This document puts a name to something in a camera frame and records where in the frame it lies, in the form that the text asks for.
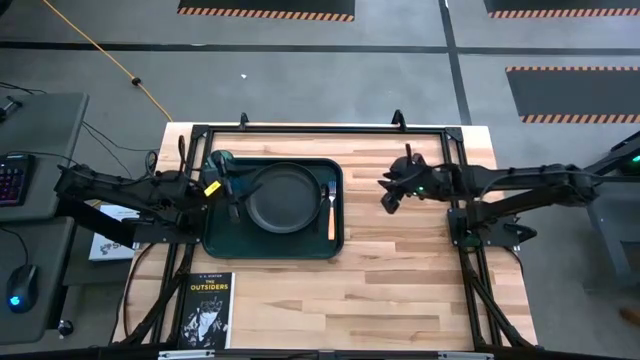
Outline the fork with orange handle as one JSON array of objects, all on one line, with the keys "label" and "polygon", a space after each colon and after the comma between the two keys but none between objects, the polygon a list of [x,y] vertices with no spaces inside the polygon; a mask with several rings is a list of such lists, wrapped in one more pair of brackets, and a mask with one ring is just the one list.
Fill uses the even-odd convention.
[{"label": "fork with orange handle", "polygon": [[329,199],[329,220],[328,220],[328,239],[330,241],[335,240],[335,207],[334,201],[337,194],[337,184],[335,181],[328,183],[328,199]]}]

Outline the grey desk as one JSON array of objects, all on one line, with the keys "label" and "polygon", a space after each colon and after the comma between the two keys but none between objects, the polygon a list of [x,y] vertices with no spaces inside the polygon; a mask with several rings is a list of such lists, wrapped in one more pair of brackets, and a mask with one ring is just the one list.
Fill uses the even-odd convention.
[{"label": "grey desk", "polygon": [[[39,341],[60,319],[62,284],[75,224],[70,218],[0,224],[0,346]],[[37,299],[25,313],[10,309],[10,274],[29,263],[37,267]]]},{"label": "grey desk", "polygon": [[54,187],[60,169],[71,164],[88,102],[84,93],[9,96],[0,101],[0,156],[35,156],[24,204],[0,207],[0,222],[54,216],[58,206]]}]

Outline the black striped floor mat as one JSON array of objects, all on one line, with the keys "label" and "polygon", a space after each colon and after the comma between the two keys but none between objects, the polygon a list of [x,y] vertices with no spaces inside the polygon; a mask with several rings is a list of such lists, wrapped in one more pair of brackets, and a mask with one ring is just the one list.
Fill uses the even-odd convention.
[{"label": "black striped floor mat", "polygon": [[640,0],[483,0],[490,18],[640,16]]},{"label": "black striped floor mat", "polygon": [[239,18],[353,22],[355,0],[179,0],[177,13]]},{"label": "black striped floor mat", "polygon": [[527,124],[640,124],[640,67],[510,66],[505,69]]}]

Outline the dark green plastic tray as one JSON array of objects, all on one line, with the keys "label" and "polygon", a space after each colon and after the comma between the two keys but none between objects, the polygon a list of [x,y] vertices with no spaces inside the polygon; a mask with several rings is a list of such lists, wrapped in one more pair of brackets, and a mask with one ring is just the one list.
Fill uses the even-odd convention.
[{"label": "dark green plastic tray", "polygon": [[263,168],[291,162],[306,167],[319,184],[335,181],[337,194],[335,207],[335,240],[328,239],[329,199],[324,203],[319,233],[313,232],[313,221],[302,230],[289,234],[276,234],[263,230],[249,217],[246,202],[240,204],[240,222],[232,223],[222,201],[214,205],[208,214],[208,223],[202,244],[205,252],[216,258],[226,259],[330,259],[338,255],[345,242],[344,234],[344,185],[343,171],[337,162],[328,158],[256,158],[235,157],[241,165],[255,166],[258,170],[247,176],[252,183]]}]

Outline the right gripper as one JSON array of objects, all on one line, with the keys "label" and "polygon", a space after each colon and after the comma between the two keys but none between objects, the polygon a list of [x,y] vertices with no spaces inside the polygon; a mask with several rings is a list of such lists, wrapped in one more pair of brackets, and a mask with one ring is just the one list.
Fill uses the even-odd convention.
[{"label": "right gripper", "polygon": [[417,196],[419,199],[447,200],[453,194],[451,171],[447,165],[428,165],[418,153],[403,156],[392,164],[378,183],[398,198]]}]

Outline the black computer mouse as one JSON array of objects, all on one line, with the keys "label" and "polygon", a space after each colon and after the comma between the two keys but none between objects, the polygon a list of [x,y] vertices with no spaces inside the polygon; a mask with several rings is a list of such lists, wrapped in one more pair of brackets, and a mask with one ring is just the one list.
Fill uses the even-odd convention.
[{"label": "black computer mouse", "polygon": [[12,271],[6,287],[7,305],[13,313],[30,311],[38,298],[38,267],[22,265]]}]

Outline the white printed booklet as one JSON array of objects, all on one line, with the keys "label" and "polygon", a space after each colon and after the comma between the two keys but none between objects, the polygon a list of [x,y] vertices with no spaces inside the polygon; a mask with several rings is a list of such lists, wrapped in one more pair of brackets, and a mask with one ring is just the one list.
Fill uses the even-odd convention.
[{"label": "white printed booklet", "polygon": [[[116,220],[125,218],[138,218],[139,213],[118,205],[103,204],[100,211]],[[105,236],[95,233],[93,236],[88,260],[93,262],[115,261],[115,260],[131,260],[134,253],[140,245],[134,243],[131,247],[127,247],[107,239]]]}]

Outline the black Outsiders paperback book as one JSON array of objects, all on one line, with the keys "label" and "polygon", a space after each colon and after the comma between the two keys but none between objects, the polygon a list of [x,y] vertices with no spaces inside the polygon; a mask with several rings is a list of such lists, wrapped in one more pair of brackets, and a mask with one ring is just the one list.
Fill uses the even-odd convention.
[{"label": "black Outsiders paperback book", "polygon": [[178,346],[223,350],[231,346],[235,274],[191,274],[182,307]]}]

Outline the grey metal cabinet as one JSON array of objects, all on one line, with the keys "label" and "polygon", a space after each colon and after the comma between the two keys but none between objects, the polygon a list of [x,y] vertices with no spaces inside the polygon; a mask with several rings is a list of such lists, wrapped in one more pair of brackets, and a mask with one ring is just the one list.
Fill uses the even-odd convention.
[{"label": "grey metal cabinet", "polygon": [[640,286],[640,269],[634,270],[626,247],[640,250],[640,185],[608,184],[587,207],[594,229],[604,243],[611,275],[598,275],[584,284],[590,292]]}]

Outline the black spoon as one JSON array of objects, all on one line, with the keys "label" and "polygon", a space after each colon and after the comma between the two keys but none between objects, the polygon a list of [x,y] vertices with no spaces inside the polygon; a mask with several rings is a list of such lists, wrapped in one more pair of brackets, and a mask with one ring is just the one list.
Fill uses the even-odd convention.
[{"label": "black spoon", "polygon": [[314,233],[319,233],[319,228],[320,228],[320,219],[322,217],[322,212],[323,212],[323,208],[324,208],[324,203],[328,198],[328,185],[327,184],[322,184],[320,185],[320,202],[319,202],[319,207],[318,207],[318,212],[314,218],[314,221],[312,223],[313,227],[313,232]]}]

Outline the black aluminium table frame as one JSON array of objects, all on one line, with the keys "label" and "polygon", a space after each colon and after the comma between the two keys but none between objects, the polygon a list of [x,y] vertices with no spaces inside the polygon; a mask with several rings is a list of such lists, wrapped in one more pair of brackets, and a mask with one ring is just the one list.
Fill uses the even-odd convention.
[{"label": "black aluminium table frame", "polygon": [[327,158],[343,173],[344,245],[328,260],[216,259],[193,255],[194,272],[235,276],[231,345],[287,350],[469,350],[476,338],[504,344],[483,306],[471,319],[448,205],[406,199],[394,214],[379,178],[412,149],[433,165],[496,164],[485,126],[266,124],[245,129],[166,127],[159,168],[178,166],[177,143],[240,157]]}]

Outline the silver metal bracket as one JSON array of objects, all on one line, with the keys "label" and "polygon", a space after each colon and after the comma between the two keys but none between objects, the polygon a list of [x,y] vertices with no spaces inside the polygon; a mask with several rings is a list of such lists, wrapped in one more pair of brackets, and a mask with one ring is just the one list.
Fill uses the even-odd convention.
[{"label": "silver metal bracket", "polygon": [[174,350],[162,351],[158,360],[212,360],[215,352],[210,350]]},{"label": "silver metal bracket", "polygon": [[441,351],[438,360],[494,360],[493,354],[478,352]]}]

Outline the black backlit keyboard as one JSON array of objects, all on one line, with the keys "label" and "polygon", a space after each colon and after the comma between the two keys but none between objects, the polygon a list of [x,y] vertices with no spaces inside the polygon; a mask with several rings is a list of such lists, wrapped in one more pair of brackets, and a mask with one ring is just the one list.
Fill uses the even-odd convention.
[{"label": "black backlit keyboard", "polygon": [[35,168],[35,156],[0,156],[0,207],[24,204]]}]

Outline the teal plastic cup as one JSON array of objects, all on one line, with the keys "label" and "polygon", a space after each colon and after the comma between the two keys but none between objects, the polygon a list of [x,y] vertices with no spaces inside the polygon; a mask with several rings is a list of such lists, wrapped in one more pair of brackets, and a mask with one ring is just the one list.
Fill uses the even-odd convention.
[{"label": "teal plastic cup", "polygon": [[247,176],[253,171],[253,168],[243,167],[231,152],[215,150],[203,168],[204,194],[208,198],[238,201],[248,191]]}]

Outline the black round plate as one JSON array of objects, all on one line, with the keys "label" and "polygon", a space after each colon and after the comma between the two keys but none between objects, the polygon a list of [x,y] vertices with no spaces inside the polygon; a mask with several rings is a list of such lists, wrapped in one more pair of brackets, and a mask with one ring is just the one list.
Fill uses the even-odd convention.
[{"label": "black round plate", "polygon": [[309,225],[320,211],[321,190],[306,167],[279,162],[261,169],[253,178],[256,190],[246,200],[253,222],[265,231],[289,234]]}]

